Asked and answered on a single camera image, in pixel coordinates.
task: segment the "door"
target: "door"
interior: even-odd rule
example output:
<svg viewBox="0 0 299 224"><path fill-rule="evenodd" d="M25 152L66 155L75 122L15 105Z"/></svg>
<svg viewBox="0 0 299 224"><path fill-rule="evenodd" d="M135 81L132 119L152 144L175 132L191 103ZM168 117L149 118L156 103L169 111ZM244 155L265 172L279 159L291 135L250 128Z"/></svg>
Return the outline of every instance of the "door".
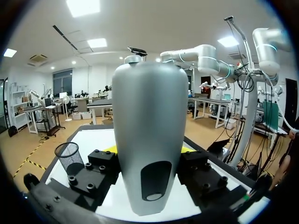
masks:
<svg viewBox="0 0 299 224"><path fill-rule="evenodd" d="M285 79L285 119L289 124L294 127L297 115L297 101L298 101L298 88L297 81L292 79ZM283 128L289 130L286 123L283 123Z"/></svg>
<svg viewBox="0 0 299 224"><path fill-rule="evenodd" d="M4 113L4 83L4 80L0 79L0 133L4 132L7 129Z"/></svg>
<svg viewBox="0 0 299 224"><path fill-rule="evenodd" d="M201 77L201 84L204 83L204 82L207 82L210 85L211 84L211 77L210 76ZM210 88L204 88L204 89L201 90L201 93L208 94L207 97L210 98L211 89Z"/></svg>

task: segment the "white box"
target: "white box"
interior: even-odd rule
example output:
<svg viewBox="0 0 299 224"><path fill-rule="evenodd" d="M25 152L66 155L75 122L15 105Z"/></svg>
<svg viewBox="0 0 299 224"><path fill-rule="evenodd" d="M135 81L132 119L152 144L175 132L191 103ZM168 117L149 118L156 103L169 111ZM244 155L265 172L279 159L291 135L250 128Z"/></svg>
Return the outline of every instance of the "white box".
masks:
<svg viewBox="0 0 299 224"><path fill-rule="evenodd" d="M236 120L235 119L226 119L224 123L224 128L228 130L232 130L235 127Z"/></svg>
<svg viewBox="0 0 299 224"><path fill-rule="evenodd" d="M73 113L73 120L81 120L81 114L80 113Z"/></svg>
<svg viewBox="0 0 299 224"><path fill-rule="evenodd" d="M82 115L82 119L86 120L86 119L91 119L92 118L92 112L81 112L80 113Z"/></svg>

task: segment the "fan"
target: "fan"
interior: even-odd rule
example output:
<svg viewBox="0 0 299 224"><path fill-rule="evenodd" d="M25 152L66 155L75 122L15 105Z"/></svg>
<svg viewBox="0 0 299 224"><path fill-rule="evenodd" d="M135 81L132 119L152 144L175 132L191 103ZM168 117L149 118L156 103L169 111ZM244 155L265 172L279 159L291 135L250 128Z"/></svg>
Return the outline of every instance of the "fan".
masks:
<svg viewBox="0 0 299 224"><path fill-rule="evenodd" d="M70 102L70 98L69 98L69 96L64 96L64 97L62 98L62 102L63 102L64 105L65 105L65 112L66 112L66 119L65 119L65 121L71 121L72 119L69 118L69 115L68 115L68 112L67 112L67 107L66 107L66 105Z"/></svg>

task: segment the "desk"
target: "desk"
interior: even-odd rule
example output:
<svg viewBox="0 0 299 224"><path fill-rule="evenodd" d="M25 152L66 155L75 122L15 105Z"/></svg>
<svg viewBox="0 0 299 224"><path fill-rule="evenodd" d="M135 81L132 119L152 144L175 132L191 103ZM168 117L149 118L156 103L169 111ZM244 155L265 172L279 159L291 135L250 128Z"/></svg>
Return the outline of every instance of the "desk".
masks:
<svg viewBox="0 0 299 224"><path fill-rule="evenodd" d="M70 100L76 100L77 101L77 110L78 112L87 112L87 105L88 105L88 98L73 98Z"/></svg>
<svg viewBox="0 0 299 224"><path fill-rule="evenodd" d="M104 109L105 108L112 108L112 100L111 99L98 99L90 104L87 105L88 109L92 110L92 116L93 116L93 124L97 124L96 116L95 116L95 108L101 108L102 109L102 118L105 117Z"/></svg>
<svg viewBox="0 0 299 224"><path fill-rule="evenodd" d="M195 102L195 106L194 106L195 107L194 120L203 118L205 116L206 103L216 104L216 105L218 105L217 116L212 115L212 114L209 114L209 116L212 117L212 118L216 118L215 128L219 128L221 126L224 126L224 121L226 120L226 117L227 117L227 114L228 114L228 105L231 103L230 101L216 100L216 99L207 99L207 98L194 98L193 100ZM196 110L197 110L198 102L204 103L203 114L200 115L200 116L196 116ZM225 108L226 108L225 109L224 118L220 118L221 106L225 106Z"/></svg>
<svg viewBox="0 0 299 224"><path fill-rule="evenodd" d="M28 116L26 116L26 119L27 119L27 126L28 126L29 133L38 134L36 120L35 120L35 117L34 117L34 112L35 111L42 111L42 113L43 113L43 120L44 120L43 123L44 123L44 126L45 126L45 131L46 131L46 133L47 133L48 136L53 136L54 135L56 137L55 133L60 128L64 128L65 129L65 127L60 126L58 110L57 110L58 123L56 122L56 116L55 116L55 113L54 113L55 126L50 129L50 123L49 123L49 120L48 120L47 112L54 111L55 108L57 110L56 106L54 108L52 108L52 109L45 109L42 106L24 108L23 112L26 113L26 114L28 114ZM34 130L31 130L32 125L30 125L30 122L33 123Z"/></svg>
<svg viewBox="0 0 299 224"><path fill-rule="evenodd" d="M81 126L71 137L68 138L67 141L75 142L79 145L79 152L83 163L86 163L88 162L88 154L90 154L93 150L98 149L102 151L115 146L113 125ZM184 139L184 146L190 149L202 150L202 153L208 154L208 152L196 145L187 137ZM248 191L251 190L251 187L254 184L251 179L245 177L211 154L209 154L209 156L212 168L220 175L228 177L227 188L229 190L233 190L239 185L242 185ZM69 186L67 174L57 157L48 166L41 178L41 182L49 183L50 178L54 178L66 187ZM249 223L267 206L269 201L270 200L268 198L263 197L259 202L254 203L239 217L239 222ZM180 184L178 177L176 176L165 209L158 214L138 216L131 210L122 176L119 174L116 184L110 187L103 204L96 209L95 213L99 215L99 218L100 216L105 216L107 218L131 222L162 222L198 215L201 213L201 210L199 207L194 205L187 188L185 185Z"/></svg>
<svg viewBox="0 0 299 224"><path fill-rule="evenodd" d="M274 130L271 127L267 127L265 123L255 124L254 131L259 132L260 134L268 134L268 137L271 137L270 149L273 148L274 142L277 138L277 135L287 135L283 129L278 127L278 130Z"/></svg>
<svg viewBox="0 0 299 224"><path fill-rule="evenodd" d="M56 132L58 132L60 128L65 129L65 127L62 127L60 125L58 109L57 109L56 106L54 108L51 108L51 109L41 108L40 110L43 113L43 121L44 121L44 126L45 126L47 136L55 136L56 137ZM50 113L53 112L53 116L54 116L54 120L55 120L55 126L53 126L52 128L50 127L50 122L49 122L49 120L52 119L52 116L50 118L48 118L48 113L47 112L50 112Z"/></svg>

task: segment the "black table edge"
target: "black table edge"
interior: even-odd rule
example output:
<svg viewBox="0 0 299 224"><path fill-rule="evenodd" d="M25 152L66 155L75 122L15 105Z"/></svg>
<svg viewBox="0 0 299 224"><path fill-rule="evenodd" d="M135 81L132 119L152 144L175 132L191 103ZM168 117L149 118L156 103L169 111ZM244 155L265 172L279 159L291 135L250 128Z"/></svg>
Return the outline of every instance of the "black table edge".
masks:
<svg viewBox="0 0 299 224"><path fill-rule="evenodd" d="M83 125L83 126L80 126L67 139L67 142L70 142L75 137L75 135L80 131L83 131L83 130L100 130L100 129L113 129L113 125ZM199 145L197 145L196 143L191 141L189 138L184 137L184 142L187 143L192 148L194 148L195 150L202 151L203 153L207 154L209 156L209 160L212 163L216 164L218 167L220 167L221 169L223 169L224 171L226 171L227 173L232 175L237 180L239 180L242 183L246 184L248 187L252 188L254 186L255 182L253 180L251 180L248 177L244 176L243 174L239 173L238 171L236 171L234 168L232 168L228 164L220 161L217 157L215 157L214 155L212 155L209 152L207 152L206 150L204 150L202 147L200 147ZM48 179L48 177L49 177L52 169L54 168L57 160L58 160L58 158L55 157L54 160L51 162L51 164L48 166L48 168L44 172L43 176L41 177L41 180L40 180L41 182L46 182L46 180Z"/></svg>

